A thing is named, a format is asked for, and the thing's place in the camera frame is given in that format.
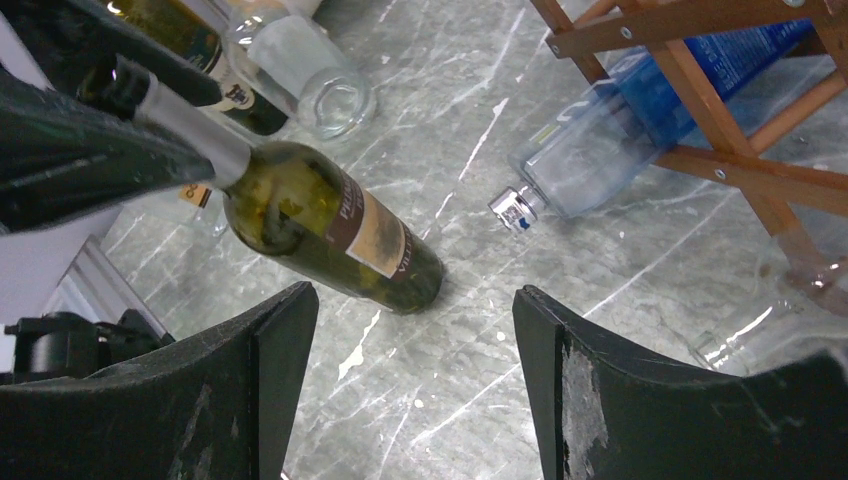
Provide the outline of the clear glass bottle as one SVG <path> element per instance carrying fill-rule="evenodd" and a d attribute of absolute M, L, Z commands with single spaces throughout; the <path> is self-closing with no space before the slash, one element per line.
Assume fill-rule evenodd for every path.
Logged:
<path fill-rule="evenodd" d="M 688 348 L 708 370 L 751 376 L 846 344 L 847 257 L 787 254 L 770 244 L 750 296 Z"/>

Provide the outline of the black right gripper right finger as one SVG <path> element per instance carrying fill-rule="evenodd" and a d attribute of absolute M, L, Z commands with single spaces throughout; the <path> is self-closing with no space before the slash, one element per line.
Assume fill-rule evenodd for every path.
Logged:
<path fill-rule="evenodd" d="M 847 346 L 747 377 L 689 365 L 539 288 L 512 305 L 547 479 L 843 479 Z"/>

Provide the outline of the green wine bottle brown label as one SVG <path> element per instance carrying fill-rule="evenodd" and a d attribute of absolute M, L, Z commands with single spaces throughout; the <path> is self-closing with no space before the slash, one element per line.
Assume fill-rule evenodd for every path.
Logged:
<path fill-rule="evenodd" d="M 444 277 L 437 255 L 318 150 L 292 141 L 252 146 L 117 55 L 87 74 L 77 96 L 173 134 L 208 159 L 228 224 L 253 251 L 398 314 L 424 310 L 437 299 Z"/>

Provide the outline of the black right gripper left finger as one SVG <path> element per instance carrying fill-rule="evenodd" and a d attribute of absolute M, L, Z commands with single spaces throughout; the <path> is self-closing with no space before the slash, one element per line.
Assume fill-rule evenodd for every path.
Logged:
<path fill-rule="evenodd" d="M 319 311 L 298 282 L 88 377 L 1 390 L 5 479 L 277 479 Z"/>

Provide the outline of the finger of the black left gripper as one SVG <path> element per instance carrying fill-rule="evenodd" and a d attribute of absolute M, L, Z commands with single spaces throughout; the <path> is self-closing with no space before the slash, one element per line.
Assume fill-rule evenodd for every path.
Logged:
<path fill-rule="evenodd" d="M 171 134 L 135 124 L 154 77 L 100 67 L 79 96 L 1 75 L 1 231 L 46 230 L 136 197 L 213 178 Z"/>
<path fill-rule="evenodd" d="M 190 104 L 222 100 L 217 82 L 93 1 L 21 1 L 19 38 L 58 91 L 72 95 L 114 54 L 133 61 Z"/>

